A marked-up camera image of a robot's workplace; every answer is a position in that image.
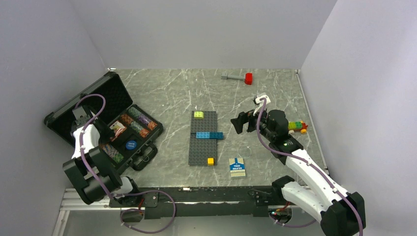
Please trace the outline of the red playing card deck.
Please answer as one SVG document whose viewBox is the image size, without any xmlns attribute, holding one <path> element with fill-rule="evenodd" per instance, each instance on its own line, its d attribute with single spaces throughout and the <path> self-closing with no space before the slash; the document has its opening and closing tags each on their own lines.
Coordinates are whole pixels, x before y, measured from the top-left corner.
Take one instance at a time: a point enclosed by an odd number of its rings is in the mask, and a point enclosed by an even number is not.
<svg viewBox="0 0 417 236">
<path fill-rule="evenodd" d="M 116 120 L 112 125 L 110 125 L 110 129 L 113 130 L 114 135 L 110 139 L 110 141 L 114 141 L 119 135 L 121 135 L 127 127 L 120 121 Z"/>
</svg>

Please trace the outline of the blue small blind button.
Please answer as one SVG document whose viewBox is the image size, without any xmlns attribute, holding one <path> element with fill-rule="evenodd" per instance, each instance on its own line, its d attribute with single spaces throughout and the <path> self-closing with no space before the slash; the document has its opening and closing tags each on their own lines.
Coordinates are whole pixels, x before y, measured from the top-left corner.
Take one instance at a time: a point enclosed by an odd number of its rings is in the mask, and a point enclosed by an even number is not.
<svg viewBox="0 0 417 236">
<path fill-rule="evenodd" d="M 134 150 L 137 147 L 137 142 L 135 140 L 127 141 L 125 147 L 127 150 Z"/>
</svg>

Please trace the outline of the blue texas holdem card box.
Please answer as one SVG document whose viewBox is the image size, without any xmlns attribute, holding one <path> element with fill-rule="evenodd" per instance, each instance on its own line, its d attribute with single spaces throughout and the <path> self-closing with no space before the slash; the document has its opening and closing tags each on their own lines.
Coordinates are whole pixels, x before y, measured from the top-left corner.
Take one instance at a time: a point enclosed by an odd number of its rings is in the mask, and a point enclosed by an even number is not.
<svg viewBox="0 0 417 236">
<path fill-rule="evenodd" d="M 233 178 L 246 176 L 244 159 L 241 157 L 230 158 L 229 169 L 230 169 L 231 177 Z"/>
</svg>

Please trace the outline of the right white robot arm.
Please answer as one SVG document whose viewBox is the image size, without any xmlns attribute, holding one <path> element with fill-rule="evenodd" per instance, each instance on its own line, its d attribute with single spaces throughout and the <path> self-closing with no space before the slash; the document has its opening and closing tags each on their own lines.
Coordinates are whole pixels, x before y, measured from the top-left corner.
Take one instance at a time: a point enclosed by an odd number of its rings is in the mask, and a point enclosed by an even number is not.
<svg viewBox="0 0 417 236">
<path fill-rule="evenodd" d="M 309 156 L 303 145 L 289 133 L 289 122 L 281 110 L 239 113 L 231 119 L 238 134 L 244 124 L 256 131 L 260 141 L 275 158 L 293 170 L 310 187 L 303 188 L 290 176 L 271 184 L 271 198 L 277 204 L 293 203 L 310 214 L 327 236 L 363 235 L 366 227 L 364 198 L 337 184 Z"/>
</svg>

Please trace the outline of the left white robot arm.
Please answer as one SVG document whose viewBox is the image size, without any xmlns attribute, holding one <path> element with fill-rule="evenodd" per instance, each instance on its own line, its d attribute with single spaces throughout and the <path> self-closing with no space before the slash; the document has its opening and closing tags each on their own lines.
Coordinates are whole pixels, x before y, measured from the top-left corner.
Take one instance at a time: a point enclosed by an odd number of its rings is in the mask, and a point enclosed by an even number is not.
<svg viewBox="0 0 417 236">
<path fill-rule="evenodd" d="M 132 179 L 121 177 L 109 155 L 100 145 L 114 137 L 114 131 L 90 106 L 79 106 L 72 111 L 75 121 L 71 135 L 75 150 L 71 159 L 63 164 L 63 170 L 84 203 L 90 205 L 105 196 L 123 200 L 128 206 L 136 206 L 141 192 Z"/>
</svg>

